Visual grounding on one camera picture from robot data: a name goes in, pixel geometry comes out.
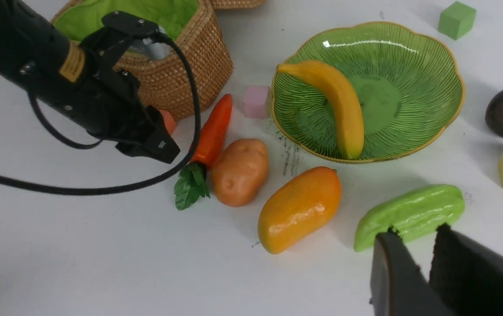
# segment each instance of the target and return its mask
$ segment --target green bowl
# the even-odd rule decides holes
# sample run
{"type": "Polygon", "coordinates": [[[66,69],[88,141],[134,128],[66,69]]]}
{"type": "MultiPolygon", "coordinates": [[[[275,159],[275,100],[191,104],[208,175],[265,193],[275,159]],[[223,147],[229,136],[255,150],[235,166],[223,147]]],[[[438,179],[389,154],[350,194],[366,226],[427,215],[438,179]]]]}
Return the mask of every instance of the green bowl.
{"type": "Polygon", "coordinates": [[[336,67],[355,88],[365,131],[360,158],[341,157],[326,98],[294,76],[275,74],[272,116],[285,136],[334,162],[359,164],[408,156],[436,140],[464,102],[464,82],[452,52],[398,24],[369,22],[327,30],[285,62],[311,59],[336,67]]]}

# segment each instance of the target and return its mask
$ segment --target carrot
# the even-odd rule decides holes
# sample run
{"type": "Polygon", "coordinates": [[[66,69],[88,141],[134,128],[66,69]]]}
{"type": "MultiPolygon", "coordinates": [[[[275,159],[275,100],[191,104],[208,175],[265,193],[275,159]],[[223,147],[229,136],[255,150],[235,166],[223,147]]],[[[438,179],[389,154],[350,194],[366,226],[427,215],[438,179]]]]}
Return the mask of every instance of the carrot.
{"type": "Polygon", "coordinates": [[[232,95],[226,94],[203,125],[197,150],[189,164],[180,171],[173,188],[178,210],[185,210],[199,198],[211,197],[206,182],[207,170],[211,170],[224,148],[232,106],[232,95]]]}
{"type": "Polygon", "coordinates": [[[224,148],[226,132],[232,115],[232,105],[231,94],[226,94],[218,100],[207,122],[201,129],[201,138],[191,162],[200,162],[205,165],[207,170],[211,170],[224,148]]]}

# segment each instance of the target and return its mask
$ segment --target toy banana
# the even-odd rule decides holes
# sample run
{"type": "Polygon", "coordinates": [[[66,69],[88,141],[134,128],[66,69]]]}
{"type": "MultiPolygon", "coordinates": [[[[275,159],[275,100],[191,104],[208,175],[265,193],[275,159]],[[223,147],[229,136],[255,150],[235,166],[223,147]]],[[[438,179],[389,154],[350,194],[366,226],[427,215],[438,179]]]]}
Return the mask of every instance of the toy banana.
{"type": "Polygon", "coordinates": [[[334,110],[340,154],[348,160],[359,158],[364,146],[363,113],[351,82],[333,66],[316,60],[280,64],[277,72],[296,76],[326,96],[334,110]]]}

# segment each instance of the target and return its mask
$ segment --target potato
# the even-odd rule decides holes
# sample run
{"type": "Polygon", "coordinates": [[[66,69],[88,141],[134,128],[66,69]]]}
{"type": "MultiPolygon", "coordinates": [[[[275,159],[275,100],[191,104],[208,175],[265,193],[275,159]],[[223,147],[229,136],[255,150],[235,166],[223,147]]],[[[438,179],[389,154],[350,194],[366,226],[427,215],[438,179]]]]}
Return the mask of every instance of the potato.
{"type": "Polygon", "coordinates": [[[269,174],[267,146],[256,138],[243,138],[230,144],[211,170],[217,199],[239,208],[254,200],[269,174]]]}

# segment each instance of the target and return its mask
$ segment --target green vegetable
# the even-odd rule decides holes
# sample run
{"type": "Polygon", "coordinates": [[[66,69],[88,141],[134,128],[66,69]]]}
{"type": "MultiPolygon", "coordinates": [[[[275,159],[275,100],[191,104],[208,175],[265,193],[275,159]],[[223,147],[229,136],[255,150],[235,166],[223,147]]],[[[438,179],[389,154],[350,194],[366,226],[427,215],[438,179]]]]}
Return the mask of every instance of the green vegetable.
{"type": "Polygon", "coordinates": [[[434,184],[398,196],[371,210],[360,220],[354,250],[374,246],[376,234],[392,228],[404,242],[435,232],[438,226],[454,224],[464,212],[464,197],[459,188],[434,184]]]}
{"type": "Polygon", "coordinates": [[[188,164],[180,171],[180,178],[173,187],[177,210],[185,210],[199,198],[211,198],[205,177],[205,167],[198,163],[188,164]]]}

